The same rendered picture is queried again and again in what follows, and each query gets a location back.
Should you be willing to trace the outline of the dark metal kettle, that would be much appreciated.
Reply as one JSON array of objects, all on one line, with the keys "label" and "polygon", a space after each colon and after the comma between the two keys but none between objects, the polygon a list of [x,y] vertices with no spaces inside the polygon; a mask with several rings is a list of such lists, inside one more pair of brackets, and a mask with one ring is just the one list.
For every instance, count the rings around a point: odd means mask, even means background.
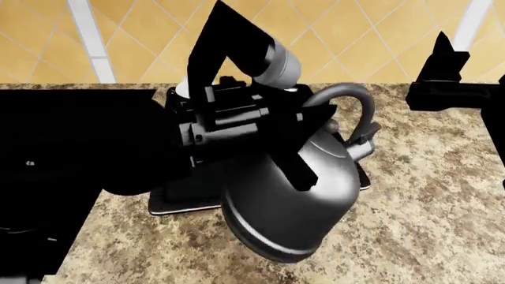
[{"label": "dark metal kettle", "polygon": [[225,168],[222,210],[227,225],[257,255],[280,263],[313,255],[360,191],[371,185],[361,159],[353,160],[323,128],[295,151],[318,177],[309,191],[297,191],[268,151],[241,154]]}]

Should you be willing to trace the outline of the black tray with silver rim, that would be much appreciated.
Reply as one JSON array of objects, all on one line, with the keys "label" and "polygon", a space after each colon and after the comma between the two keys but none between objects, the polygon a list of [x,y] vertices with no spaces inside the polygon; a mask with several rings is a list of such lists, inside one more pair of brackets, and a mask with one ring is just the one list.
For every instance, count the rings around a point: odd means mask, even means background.
[{"label": "black tray with silver rim", "polygon": [[[367,93],[364,87],[356,84],[333,84],[319,92],[312,92],[310,87],[305,86],[305,101],[296,109],[291,107],[291,103],[287,100],[283,101],[283,106],[289,107],[290,113],[297,113],[297,110],[302,107],[319,106],[327,104],[332,99],[341,96],[350,96],[358,99],[362,106],[361,117],[356,129],[351,134],[348,140],[344,140],[339,134],[339,125],[337,122],[330,120],[323,130],[330,133],[345,149],[353,160],[360,160],[374,151],[372,137],[376,133],[379,126],[372,123],[372,118],[375,113],[375,104],[372,97]],[[187,151],[181,143],[181,132],[178,123],[178,86],[168,89],[166,92],[165,109],[169,115],[175,120],[177,129],[174,133],[177,134],[176,142],[187,155]],[[255,151],[267,151],[268,148],[287,148],[284,128],[287,112],[282,115],[277,115],[271,120],[267,120],[261,126],[261,131],[257,139],[253,141],[250,148],[241,150],[235,155],[226,157],[224,160],[230,159],[241,153],[252,153]],[[159,189],[155,189],[149,199],[148,210],[152,215],[171,215],[180,212],[190,212],[198,210],[207,210],[219,206],[219,178],[224,172],[221,169],[219,160],[216,163],[205,164],[203,166],[194,166],[191,163],[192,169],[185,176],[177,176],[173,181],[164,185]]]}]

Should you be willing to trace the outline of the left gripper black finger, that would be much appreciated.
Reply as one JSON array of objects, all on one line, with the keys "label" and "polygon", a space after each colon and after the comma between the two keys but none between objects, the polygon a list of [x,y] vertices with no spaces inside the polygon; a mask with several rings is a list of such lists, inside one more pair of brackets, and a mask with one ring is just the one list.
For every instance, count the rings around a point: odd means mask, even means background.
[{"label": "left gripper black finger", "polygon": [[317,175],[298,151],[290,148],[268,148],[267,151],[275,165],[297,191],[309,191],[318,182]]},{"label": "left gripper black finger", "polygon": [[288,113],[286,116],[284,133],[286,146],[289,150],[299,150],[315,134],[322,129],[332,118],[337,110],[336,105],[321,104],[319,106],[306,106],[297,110],[297,113]]}]

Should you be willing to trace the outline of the black bracket with grey cylinder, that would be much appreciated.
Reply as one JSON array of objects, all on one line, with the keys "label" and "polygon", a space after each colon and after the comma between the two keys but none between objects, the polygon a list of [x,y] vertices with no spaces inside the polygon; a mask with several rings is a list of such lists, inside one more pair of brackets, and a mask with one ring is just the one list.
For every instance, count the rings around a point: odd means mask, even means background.
[{"label": "black bracket with grey cylinder", "polygon": [[202,99],[226,59],[254,82],[277,89],[294,87],[301,63],[277,39],[217,0],[189,56],[190,99]]}]

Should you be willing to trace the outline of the black cooktop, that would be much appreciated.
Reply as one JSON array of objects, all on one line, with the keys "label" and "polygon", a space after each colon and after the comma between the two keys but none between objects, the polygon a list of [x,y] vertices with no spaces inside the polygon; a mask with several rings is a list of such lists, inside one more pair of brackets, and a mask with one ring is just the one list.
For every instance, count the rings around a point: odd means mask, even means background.
[{"label": "black cooktop", "polygon": [[102,191],[159,183],[151,90],[0,92],[0,284],[59,267]]}]

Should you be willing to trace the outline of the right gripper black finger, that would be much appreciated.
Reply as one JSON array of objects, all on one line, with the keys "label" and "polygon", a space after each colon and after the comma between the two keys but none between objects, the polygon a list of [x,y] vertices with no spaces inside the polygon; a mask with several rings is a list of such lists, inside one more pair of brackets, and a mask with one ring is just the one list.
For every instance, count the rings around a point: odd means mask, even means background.
[{"label": "right gripper black finger", "polygon": [[444,32],[436,38],[433,51],[423,65],[417,82],[430,80],[459,82],[460,72],[470,58],[468,51],[455,51]]}]

